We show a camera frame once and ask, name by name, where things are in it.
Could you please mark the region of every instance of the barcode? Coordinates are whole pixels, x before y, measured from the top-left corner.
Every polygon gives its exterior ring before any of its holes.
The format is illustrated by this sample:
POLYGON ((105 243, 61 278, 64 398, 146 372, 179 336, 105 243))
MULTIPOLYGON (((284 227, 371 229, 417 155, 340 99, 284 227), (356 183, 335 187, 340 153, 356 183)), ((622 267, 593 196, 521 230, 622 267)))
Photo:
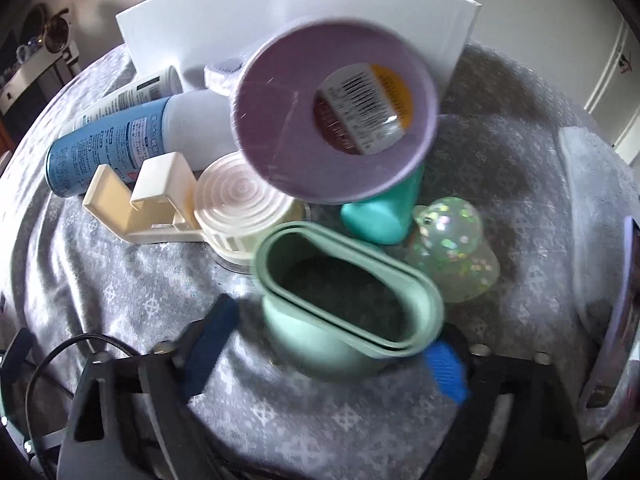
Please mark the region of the barcode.
POLYGON ((149 89, 149 96, 152 101, 159 99, 162 97, 162 93, 160 92, 160 85, 154 85, 149 89))
POLYGON ((359 72, 346 79, 342 83, 342 88, 367 130, 375 130, 388 120, 388 105, 382 99, 369 73, 359 72))
POLYGON ((118 96, 118 111, 124 110, 125 108, 129 108, 129 106, 127 105, 127 93, 122 92, 118 96))

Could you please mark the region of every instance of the beige plastic object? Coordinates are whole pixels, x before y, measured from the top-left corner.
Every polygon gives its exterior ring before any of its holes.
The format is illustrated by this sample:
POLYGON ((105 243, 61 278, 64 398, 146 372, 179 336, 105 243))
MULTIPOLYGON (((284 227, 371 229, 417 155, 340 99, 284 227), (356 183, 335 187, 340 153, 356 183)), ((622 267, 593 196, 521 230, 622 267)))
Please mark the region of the beige plastic object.
POLYGON ((260 179, 239 152, 211 164, 197 181, 181 153, 149 158, 133 192, 102 164, 82 205, 125 242, 206 242, 238 266, 251 263, 274 226, 305 216, 303 203, 260 179))

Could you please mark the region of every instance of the mint green container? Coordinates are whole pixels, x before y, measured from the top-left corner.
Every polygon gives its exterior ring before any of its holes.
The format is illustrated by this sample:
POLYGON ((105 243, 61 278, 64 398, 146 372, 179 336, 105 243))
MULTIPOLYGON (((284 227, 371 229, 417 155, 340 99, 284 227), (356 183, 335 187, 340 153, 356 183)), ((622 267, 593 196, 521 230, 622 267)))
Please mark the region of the mint green container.
POLYGON ((400 243, 413 224, 412 213, 424 174, 424 164, 388 191, 345 204, 340 218, 347 229, 361 240, 381 245, 400 243))
POLYGON ((374 374, 393 358, 421 352, 444 322, 442 298, 427 276, 311 222, 277 227, 256 251, 253 270, 264 291, 262 307, 275 351, 311 377, 345 381, 374 374), (318 254, 367 270, 396 294, 406 320, 398 340, 363 330, 278 284, 292 266, 318 254))

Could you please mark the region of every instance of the round ribbed lid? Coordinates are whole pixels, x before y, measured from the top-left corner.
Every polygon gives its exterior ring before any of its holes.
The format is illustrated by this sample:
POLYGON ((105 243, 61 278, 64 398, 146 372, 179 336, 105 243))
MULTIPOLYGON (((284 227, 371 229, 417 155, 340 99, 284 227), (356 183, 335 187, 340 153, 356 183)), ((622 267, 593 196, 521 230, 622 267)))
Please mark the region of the round ribbed lid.
POLYGON ((267 184, 235 152, 203 171, 196 186, 194 212, 208 234, 242 238, 279 222, 293 200, 267 184))

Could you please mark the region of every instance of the patterned fabric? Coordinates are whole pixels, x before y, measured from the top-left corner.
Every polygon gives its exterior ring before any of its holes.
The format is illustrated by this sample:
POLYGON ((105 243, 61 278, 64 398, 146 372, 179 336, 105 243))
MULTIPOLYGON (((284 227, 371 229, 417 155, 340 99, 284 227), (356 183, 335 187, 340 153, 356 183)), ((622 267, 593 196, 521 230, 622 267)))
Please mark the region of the patterned fabric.
MULTIPOLYGON (((27 326, 37 360, 79 332, 107 333, 145 352, 175 338, 225 291, 241 298, 241 325, 206 392, 191 402, 222 444, 310 478, 418 478, 456 413, 423 359, 355 384, 306 378, 273 354, 252 277, 219 267, 205 244, 128 245, 86 213, 81 198, 49 192, 44 156, 60 125, 133 76, 124 47, 84 70, 38 118, 0 179, 1 343, 27 326)), ((447 319, 500 354, 548 352, 577 399, 592 349, 571 289, 570 202, 556 145, 563 126, 596 131, 531 70, 470 44, 442 104, 420 203, 449 195, 473 203, 502 267, 488 293, 447 308, 447 319)), ((343 231, 337 213, 312 208, 313 220, 343 231)), ((404 248, 388 252, 402 257, 404 248)), ((51 365, 72 390, 88 352, 69 349, 51 365)), ((54 425, 64 406, 42 389, 39 418, 54 425)))

